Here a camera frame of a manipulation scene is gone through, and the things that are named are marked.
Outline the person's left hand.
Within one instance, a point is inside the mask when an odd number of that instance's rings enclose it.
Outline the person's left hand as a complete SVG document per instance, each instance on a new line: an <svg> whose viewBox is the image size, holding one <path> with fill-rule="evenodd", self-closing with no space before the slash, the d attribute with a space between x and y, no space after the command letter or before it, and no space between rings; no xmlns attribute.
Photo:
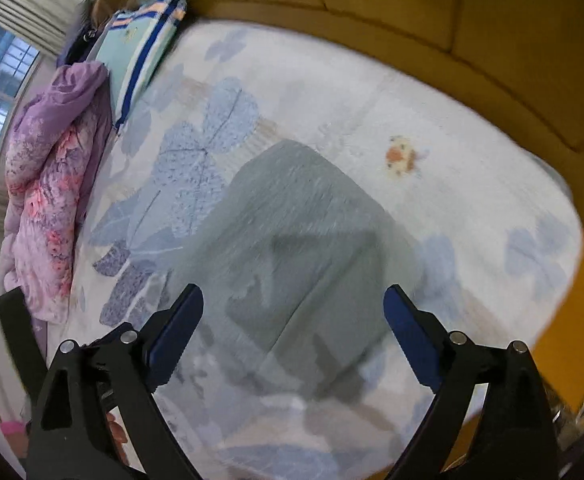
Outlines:
<svg viewBox="0 0 584 480"><path fill-rule="evenodd" d="M124 452L124 445L128 442L128 437L124 428L122 428L112 413L106 414L107 425L114 439L118 457L126 466L129 465L129 460L126 452Z"/></svg>

